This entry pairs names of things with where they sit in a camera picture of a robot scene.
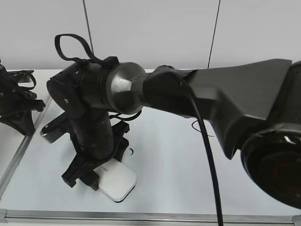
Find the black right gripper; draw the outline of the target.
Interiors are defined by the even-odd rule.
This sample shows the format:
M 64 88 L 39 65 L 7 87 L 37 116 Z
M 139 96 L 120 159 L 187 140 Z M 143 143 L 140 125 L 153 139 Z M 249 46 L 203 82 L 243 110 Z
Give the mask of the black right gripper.
M 88 173 L 81 177 L 81 181 L 97 191 L 100 176 L 93 170 L 128 147 L 128 140 L 124 138 L 124 134 L 130 130 L 129 124 L 120 121 L 112 126 L 108 115 L 88 115 L 68 121 L 76 155 L 62 174 L 62 179 L 73 188 L 82 173 Z

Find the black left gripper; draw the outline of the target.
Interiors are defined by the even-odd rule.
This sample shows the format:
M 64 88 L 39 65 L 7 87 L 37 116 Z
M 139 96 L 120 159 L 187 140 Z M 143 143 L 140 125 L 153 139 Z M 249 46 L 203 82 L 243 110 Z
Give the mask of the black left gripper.
M 32 92 L 36 87 L 34 70 L 7 71 L 0 65 L 0 122 L 24 136 L 32 136 L 36 129 L 32 111 L 42 112 L 43 100 Z

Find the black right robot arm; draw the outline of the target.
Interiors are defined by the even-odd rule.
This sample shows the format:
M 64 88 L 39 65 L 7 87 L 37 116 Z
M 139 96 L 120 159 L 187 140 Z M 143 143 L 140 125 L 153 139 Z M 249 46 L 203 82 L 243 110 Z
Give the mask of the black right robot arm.
M 41 134 L 55 142 L 69 133 L 76 157 L 63 173 L 96 188 L 94 169 L 128 145 L 127 119 L 150 107 L 210 122 L 228 159 L 241 152 L 242 165 L 266 194 L 301 206 L 301 64 L 270 59 L 234 67 L 175 69 L 162 65 L 147 73 L 136 63 L 74 58 L 47 81 L 63 113 Z

